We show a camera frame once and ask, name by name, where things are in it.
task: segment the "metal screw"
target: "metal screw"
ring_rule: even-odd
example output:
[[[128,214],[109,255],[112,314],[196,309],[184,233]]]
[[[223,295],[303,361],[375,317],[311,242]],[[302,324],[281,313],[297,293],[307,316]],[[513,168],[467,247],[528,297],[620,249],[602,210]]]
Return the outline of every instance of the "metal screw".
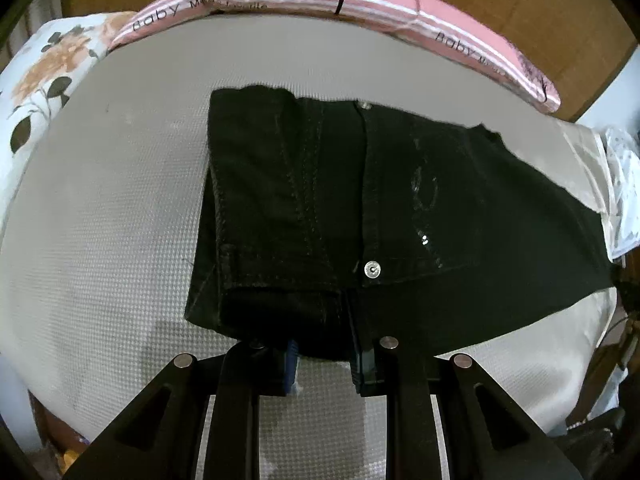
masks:
[[[381,270],[380,264],[374,261],[367,262],[364,266],[364,273],[366,277],[371,278],[372,280],[375,280],[380,275]]]
[[[453,362],[455,362],[458,368],[471,368],[471,365],[474,363],[474,360],[466,354],[457,354],[453,358]]]
[[[386,348],[387,350],[398,348],[399,344],[400,343],[398,339],[390,335],[385,335],[384,337],[380,338],[380,346],[382,346],[382,348]]]
[[[174,358],[174,365],[178,368],[188,368],[193,363],[193,357],[189,354],[180,354]]]

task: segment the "wall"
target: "wall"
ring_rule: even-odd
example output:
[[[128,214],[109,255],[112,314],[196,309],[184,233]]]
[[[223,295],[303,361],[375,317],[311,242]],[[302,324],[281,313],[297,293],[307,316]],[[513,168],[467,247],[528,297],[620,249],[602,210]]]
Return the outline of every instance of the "wall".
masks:
[[[612,124],[631,133],[640,130],[640,46],[613,83],[576,122],[590,128]]]

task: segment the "gray textured surface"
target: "gray textured surface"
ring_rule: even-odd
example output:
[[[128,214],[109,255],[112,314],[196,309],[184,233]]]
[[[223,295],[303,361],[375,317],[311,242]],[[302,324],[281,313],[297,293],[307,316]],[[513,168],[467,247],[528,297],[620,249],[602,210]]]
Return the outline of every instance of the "gray textured surface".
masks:
[[[44,405],[88,438],[177,353],[206,357],[232,343],[182,313],[209,94],[255,82],[483,122],[596,207],[556,120],[484,76],[373,31],[215,17],[117,50],[36,149],[0,248],[0,351]],[[550,428],[575,402],[611,309],[603,291],[468,352]],[[297,395],[262,400],[263,477],[383,478],[384,399],[359,398],[343,364],[303,360],[298,382]]]

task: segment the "black denim fabric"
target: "black denim fabric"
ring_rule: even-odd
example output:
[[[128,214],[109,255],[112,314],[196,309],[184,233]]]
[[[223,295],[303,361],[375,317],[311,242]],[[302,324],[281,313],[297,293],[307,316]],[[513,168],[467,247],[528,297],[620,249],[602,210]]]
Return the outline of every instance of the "black denim fabric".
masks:
[[[482,125],[251,86],[213,92],[208,131],[197,325],[342,358],[349,291],[437,354],[610,286],[600,216]]]

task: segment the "pink fabric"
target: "pink fabric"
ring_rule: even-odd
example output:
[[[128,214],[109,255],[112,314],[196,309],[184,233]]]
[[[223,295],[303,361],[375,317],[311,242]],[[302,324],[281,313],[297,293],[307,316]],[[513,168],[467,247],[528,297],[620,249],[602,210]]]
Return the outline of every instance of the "pink fabric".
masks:
[[[484,73],[544,113],[560,106],[553,83],[513,44],[440,0],[156,0],[116,35],[110,50],[218,12],[334,17],[417,44]]]

